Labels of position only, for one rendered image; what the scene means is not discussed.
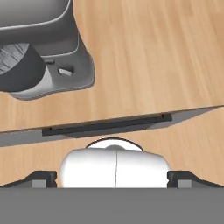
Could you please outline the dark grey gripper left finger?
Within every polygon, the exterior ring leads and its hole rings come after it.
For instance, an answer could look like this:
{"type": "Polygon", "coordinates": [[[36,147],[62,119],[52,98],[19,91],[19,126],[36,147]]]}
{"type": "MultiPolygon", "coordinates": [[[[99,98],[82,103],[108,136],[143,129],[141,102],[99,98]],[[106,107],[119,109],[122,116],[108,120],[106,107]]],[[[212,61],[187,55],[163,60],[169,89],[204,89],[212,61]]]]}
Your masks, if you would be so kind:
{"type": "Polygon", "coordinates": [[[56,171],[33,171],[27,177],[1,185],[1,188],[56,188],[56,171]]]}

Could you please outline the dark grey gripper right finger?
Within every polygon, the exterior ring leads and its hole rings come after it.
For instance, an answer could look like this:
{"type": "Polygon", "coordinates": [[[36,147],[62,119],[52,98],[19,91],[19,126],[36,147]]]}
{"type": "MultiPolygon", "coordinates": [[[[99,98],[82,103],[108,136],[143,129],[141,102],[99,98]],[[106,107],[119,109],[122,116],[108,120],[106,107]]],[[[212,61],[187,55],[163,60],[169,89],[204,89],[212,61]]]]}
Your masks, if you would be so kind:
{"type": "Polygon", "coordinates": [[[168,188],[224,188],[224,185],[218,185],[198,178],[190,171],[168,171],[167,178],[168,188]]]}

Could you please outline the white rounded object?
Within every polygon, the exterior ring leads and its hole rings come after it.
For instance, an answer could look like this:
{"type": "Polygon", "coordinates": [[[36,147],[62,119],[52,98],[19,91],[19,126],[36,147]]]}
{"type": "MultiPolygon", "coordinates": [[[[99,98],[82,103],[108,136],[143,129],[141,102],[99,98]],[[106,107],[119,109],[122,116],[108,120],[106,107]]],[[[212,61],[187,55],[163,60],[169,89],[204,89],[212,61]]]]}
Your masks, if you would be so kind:
{"type": "Polygon", "coordinates": [[[170,169],[164,157],[112,137],[68,152],[59,178],[65,188],[166,188],[170,169]]]}

